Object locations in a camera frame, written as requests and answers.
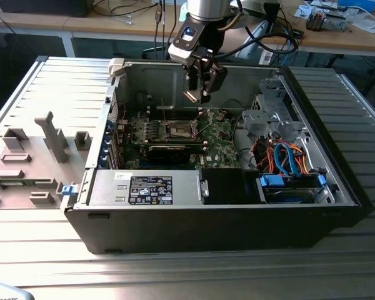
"metal frame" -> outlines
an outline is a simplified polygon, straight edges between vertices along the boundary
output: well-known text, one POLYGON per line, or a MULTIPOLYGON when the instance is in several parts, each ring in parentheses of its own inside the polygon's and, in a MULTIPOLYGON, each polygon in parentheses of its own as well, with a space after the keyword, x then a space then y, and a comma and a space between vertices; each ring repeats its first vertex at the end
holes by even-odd
POLYGON ((0 281, 47 300, 375 298, 375 211, 311 249, 98 256, 58 209, 0 210, 0 281))

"power supply label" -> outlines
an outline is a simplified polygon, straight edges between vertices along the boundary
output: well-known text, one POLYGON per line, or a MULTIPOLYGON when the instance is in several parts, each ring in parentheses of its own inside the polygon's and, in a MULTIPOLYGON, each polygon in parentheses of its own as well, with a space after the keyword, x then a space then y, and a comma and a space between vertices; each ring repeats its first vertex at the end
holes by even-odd
POLYGON ((129 204, 157 205, 173 203, 171 176, 132 176, 129 204))

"wire bundle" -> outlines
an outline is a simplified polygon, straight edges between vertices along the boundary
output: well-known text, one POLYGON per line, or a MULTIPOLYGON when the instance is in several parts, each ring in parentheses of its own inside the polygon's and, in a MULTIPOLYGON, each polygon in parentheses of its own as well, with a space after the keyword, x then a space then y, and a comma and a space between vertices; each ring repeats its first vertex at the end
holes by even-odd
POLYGON ((280 139, 272 139, 268 141, 261 141, 260 139, 257 139, 257 141, 254 143, 253 147, 250 149, 250 153, 252 155, 252 158, 250 161, 253 160, 255 151, 259 154, 260 162, 257 163, 257 168, 264 172, 264 173, 275 173, 276 171, 280 175, 285 175, 288 173, 285 170, 285 166, 290 163, 290 172, 294 173, 294 167, 299 168, 299 172, 302 175, 309 174, 309 171, 306 166, 306 153, 303 152, 303 150, 299 149, 295 144, 288 143, 286 141, 282 141, 280 139), (285 147, 288 147, 291 149, 293 153, 294 161, 290 161, 288 156, 288 151, 286 149, 281 148, 281 152, 284 156, 284 159, 280 165, 278 165, 278 162, 275 160, 276 155, 280 155, 277 151, 277 146, 282 144, 285 147))

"wooden table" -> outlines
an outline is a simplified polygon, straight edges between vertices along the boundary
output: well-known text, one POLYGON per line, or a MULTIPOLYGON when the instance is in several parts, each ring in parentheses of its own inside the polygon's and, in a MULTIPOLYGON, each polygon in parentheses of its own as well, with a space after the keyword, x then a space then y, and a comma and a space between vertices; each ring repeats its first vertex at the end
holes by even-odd
MULTIPOLYGON (((110 0, 111 6, 119 5, 120 1, 122 0, 110 0)), ((122 3, 129 4, 132 2, 125 0, 122 3)), ((296 7, 302 3, 300 0, 282 0, 282 9, 286 13, 287 19, 294 28, 304 31, 300 51, 375 56, 375 34, 360 30, 351 24, 347 26, 344 32, 306 30, 304 19, 290 15, 294 15, 296 7)), ((117 12, 127 13, 148 5, 150 5, 150 2, 147 0, 147 2, 139 2, 133 7, 119 9, 117 12)), ((105 14, 108 13, 106 2, 100 5, 97 10, 105 14)), ((74 57, 76 53, 73 47, 73 38, 152 41, 154 36, 154 10, 153 7, 133 14, 132 25, 125 24, 112 17, 100 16, 93 11, 86 18, 76 18, 38 14, 8 14, 3 13, 0 9, 0 16, 18 34, 59 36, 64 43, 67 56, 74 57)), ((166 36, 168 36, 174 19, 172 6, 166 6, 166 16, 166 36)), ((180 26, 181 23, 178 21, 174 35, 180 26)), ((1 20, 0 32, 11 33, 1 20)), ((244 29, 230 31, 228 36, 231 37, 231 42, 228 43, 230 48, 241 44, 247 38, 244 29)), ((266 39, 264 42, 272 48, 284 44, 284 40, 280 38, 266 39)))

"blue plastic tab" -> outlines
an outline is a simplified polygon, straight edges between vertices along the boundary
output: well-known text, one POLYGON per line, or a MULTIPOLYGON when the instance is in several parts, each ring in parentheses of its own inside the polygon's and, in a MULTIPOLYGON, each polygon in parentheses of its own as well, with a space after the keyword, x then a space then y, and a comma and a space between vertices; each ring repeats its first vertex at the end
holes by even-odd
POLYGON ((107 120, 106 126, 108 129, 114 129, 114 122, 107 120))
POLYGON ((323 175, 318 176, 318 181, 319 181, 319 183, 321 183, 322 186, 326 185, 326 179, 323 175))
POLYGON ((265 176, 260 178, 260 183, 261 183, 261 186, 267 186, 268 182, 265 176))
POLYGON ((280 175, 262 175, 260 178, 261 186, 284 186, 282 176, 280 175))
POLYGON ((63 196, 75 196, 78 194, 78 186, 77 185, 63 186, 61 194, 63 196))

